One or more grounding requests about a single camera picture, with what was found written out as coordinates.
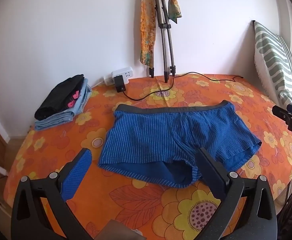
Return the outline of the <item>blue striped boxer shorts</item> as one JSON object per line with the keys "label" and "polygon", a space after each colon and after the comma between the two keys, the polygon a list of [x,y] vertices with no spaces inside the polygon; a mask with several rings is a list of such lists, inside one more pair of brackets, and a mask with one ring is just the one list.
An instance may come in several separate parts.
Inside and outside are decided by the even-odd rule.
{"label": "blue striped boxer shorts", "polygon": [[226,100],[204,107],[119,105],[114,117],[99,167],[168,187],[185,188],[201,178],[195,160],[200,148],[236,171],[262,144]]}

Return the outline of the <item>green striped pillow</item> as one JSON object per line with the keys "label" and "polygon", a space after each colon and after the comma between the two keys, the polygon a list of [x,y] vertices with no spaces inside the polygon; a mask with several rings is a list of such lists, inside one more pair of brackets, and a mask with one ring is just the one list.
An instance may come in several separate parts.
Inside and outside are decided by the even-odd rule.
{"label": "green striped pillow", "polygon": [[292,104],[292,53],[283,37],[257,21],[255,32],[255,67],[269,98],[286,109]]}

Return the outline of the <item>orange floral bedsheet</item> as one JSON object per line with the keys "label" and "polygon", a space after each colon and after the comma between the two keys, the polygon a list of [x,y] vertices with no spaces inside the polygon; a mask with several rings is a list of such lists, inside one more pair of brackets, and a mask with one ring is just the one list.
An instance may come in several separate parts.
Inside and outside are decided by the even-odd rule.
{"label": "orange floral bedsheet", "polygon": [[59,172],[86,148],[89,168],[67,205],[90,237],[114,220],[147,239],[193,239],[220,204],[199,178],[199,148],[240,177],[266,176],[274,198],[292,180],[292,132],[273,105],[232,75],[132,79],[124,94],[98,85],[73,121],[29,131],[4,199],[12,205],[22,177]]}

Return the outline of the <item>black folded garment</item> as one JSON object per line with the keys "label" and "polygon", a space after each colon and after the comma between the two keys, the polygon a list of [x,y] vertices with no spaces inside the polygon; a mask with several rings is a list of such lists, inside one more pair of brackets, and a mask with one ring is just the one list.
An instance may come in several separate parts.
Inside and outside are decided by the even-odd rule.
{"label": "black folded garment", "polygon": [[75,75],[57,84],[36,110],[34,118],[38,121],[67,110],[75,105],[83,88],[84,75]]}

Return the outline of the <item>light blue folded jeans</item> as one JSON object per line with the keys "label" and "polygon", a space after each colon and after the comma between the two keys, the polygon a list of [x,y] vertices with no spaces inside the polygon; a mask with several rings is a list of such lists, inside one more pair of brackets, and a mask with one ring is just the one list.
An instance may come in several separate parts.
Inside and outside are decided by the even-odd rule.
{"label": "light blue folded jeans", "polygon": [[34,129],[36,131],[42,131],[73,121],[76,115],[83,113],[84,107],[86,106],[91,93],[92,89],[88,85],[88,79],[84,78],[83,88],[80,91],[80,96],[75,102],[75,105],[67,110],[48,117],[45,120],[36,120],[34,123]]}

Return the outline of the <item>black power adapter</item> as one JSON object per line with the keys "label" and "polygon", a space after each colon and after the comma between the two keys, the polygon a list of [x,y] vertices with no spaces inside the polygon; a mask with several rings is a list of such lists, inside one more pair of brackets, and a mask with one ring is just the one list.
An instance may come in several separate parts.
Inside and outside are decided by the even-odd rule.
{"label": "black power adapter", "polygon": [[115,88],[118,93],[126,91],[125,82],[122,75],[115,76],[113,78],[113,81],[115,83]]}

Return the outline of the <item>orange floral scarf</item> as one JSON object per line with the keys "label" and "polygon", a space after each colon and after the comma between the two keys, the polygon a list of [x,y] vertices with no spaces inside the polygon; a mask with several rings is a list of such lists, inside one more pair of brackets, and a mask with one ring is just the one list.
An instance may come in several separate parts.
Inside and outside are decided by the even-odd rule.
{"label": "orange floral scarf", "polygon": [[[155,0],[141,0],[141,64],[153,68],[154,43],[156,40],[156,11]],[[181,9],[177,0],[168,0],[168,17],[177,23],[182,17]]]}

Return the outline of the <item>white power strip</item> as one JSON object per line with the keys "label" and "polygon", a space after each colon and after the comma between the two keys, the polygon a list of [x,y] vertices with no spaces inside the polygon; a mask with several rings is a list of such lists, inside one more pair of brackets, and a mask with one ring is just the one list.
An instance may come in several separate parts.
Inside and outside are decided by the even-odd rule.
{"label": "white power strip", "polygon": [[124,84],[127,85],[129,83],[129,79],[134,76],[134,72],[132,67],[126,67],[119,70],[113,71],[111,74],[104,76],[104,83],[107,86],[112,86],[115,84],[114,78],[117,76],[122,76]]}

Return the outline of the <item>silver tripod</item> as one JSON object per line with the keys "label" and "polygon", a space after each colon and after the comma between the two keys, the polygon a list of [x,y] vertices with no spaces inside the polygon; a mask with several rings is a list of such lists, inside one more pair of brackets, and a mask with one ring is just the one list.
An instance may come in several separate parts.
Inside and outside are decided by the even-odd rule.
{"label": "silver tripod", "polygon": [[168,83],[170,76],[175,76],[176,66],[173,54],[171,24],[169,20],[167,5],[165,0],[154,0],[155,15],[157,16],[158,27],[160,29],[162,52],[163,52],[163,68],[164,82]]}

